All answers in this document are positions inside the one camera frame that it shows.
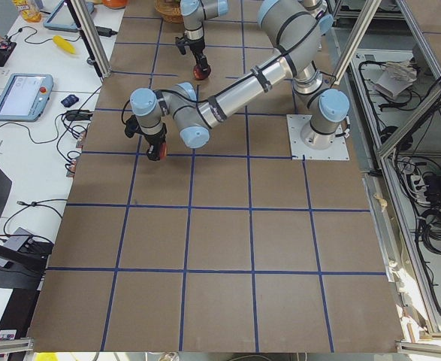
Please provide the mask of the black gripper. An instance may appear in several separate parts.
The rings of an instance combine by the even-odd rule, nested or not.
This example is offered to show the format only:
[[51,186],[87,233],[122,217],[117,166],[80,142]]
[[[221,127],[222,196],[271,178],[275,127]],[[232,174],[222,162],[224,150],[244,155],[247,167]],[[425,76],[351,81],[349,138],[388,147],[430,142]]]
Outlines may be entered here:
[[192,41],[189,47],[197,64],[207,64],[207,57],[204,55],[204,41]]
[[148,150],[161,150],[166,148],[166,135],[167,131],[165,129],[157,132],[156,134],[149,135],[143,133],[143,137],[148,143]]

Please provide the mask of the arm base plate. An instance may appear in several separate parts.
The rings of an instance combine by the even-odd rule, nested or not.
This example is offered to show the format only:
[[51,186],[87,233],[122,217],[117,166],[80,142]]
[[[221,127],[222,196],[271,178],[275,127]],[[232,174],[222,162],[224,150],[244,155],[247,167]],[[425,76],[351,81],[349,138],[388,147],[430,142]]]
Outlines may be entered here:
[[287,114],[291,157],[295,160],[349,161],[341,126],[334,134],[321,135],[313,130],[308,114]]

